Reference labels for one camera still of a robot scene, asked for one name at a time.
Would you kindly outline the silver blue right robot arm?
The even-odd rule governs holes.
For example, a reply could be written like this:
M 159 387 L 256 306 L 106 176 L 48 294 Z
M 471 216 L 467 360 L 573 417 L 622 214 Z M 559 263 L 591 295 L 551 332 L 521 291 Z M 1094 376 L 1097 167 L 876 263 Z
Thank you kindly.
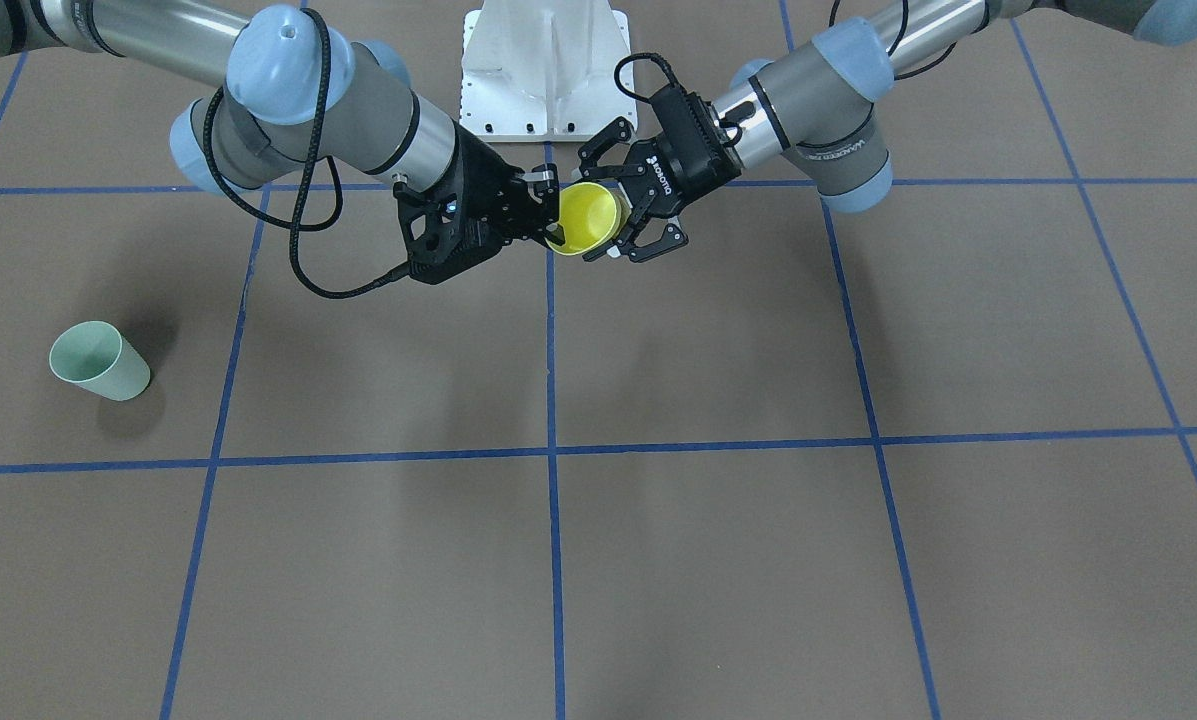
M 192 184 L 287 231 L 290 266 L 324 299 L 354 299 L 387 283 L 440 283 L 508 243 L 561 245 L 560 182 L 552 164 L 524 170 L 417 94 L 391 47 L 352 41 L 311 8 L 266 6 L 245 17 L 206 1 L 0 1 L 0 57 L 45 47 L 141 61 L 211 87 L 169 133 Z M 300 237 L 306 197 L 326 164 L 389 187 L 406 258 L 351 289 L 312 281 Z

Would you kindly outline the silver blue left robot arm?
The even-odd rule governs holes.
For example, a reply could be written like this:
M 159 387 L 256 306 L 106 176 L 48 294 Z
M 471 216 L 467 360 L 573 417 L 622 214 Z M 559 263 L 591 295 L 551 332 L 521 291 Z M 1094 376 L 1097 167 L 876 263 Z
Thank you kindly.
M 879 122 L 883 97 L 965 39 L 1037 10 L 1041 1 L 891 1 L 845 17 L 834 4 L 826 28 L 745 65 L 717 97 L 686 87 L 666 55 L 630 53 L 612 79 L 654 111 L 657 135 L 634 138 L 620 117 L 581 146 L 553 249 L 589 263 L 661 258 L 689 242 L 689 205 L 776 158 L 808 179 L 819 215 L 871 209 L 895 179 Z

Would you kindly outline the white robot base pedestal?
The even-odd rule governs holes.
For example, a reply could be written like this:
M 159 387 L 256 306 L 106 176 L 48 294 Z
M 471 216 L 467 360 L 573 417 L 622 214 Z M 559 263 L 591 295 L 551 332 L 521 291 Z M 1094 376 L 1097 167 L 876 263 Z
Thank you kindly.
M 490 144 L 583 144 L 636 120 L 627 14 L 607 1 L 485 1 L 462 22 L 458 120 Z

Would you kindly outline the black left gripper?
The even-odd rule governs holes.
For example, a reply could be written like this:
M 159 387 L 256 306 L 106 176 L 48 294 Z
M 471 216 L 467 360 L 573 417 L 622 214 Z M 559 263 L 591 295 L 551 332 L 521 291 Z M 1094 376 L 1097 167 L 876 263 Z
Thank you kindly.
M 688 205 L 739 178 L 741 165 L 723 146 L 725 132 L 713 123 L 712 106 L 680 85 L 650 96 L 661 133 L 634 141 L 626 117 L 612 118 L 578 150 L 578 181 L 620 184 L 631 213 L 615 240 L 583 254 L 648 263 L 689 245 L 678 216 Z

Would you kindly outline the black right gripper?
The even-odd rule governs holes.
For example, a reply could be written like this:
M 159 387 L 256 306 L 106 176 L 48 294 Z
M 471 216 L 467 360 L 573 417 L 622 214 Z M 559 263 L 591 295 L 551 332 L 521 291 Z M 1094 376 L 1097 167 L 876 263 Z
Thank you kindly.
M 488 144 L 457 129 L 452 163 L 435 187 L 418 193 L 400 179 L 393 183 L 407 254 L 391 269 L 393 281 L 440 283 L 516 240 L 561 250 L 560 191 L 555 164 L 524 172 Z

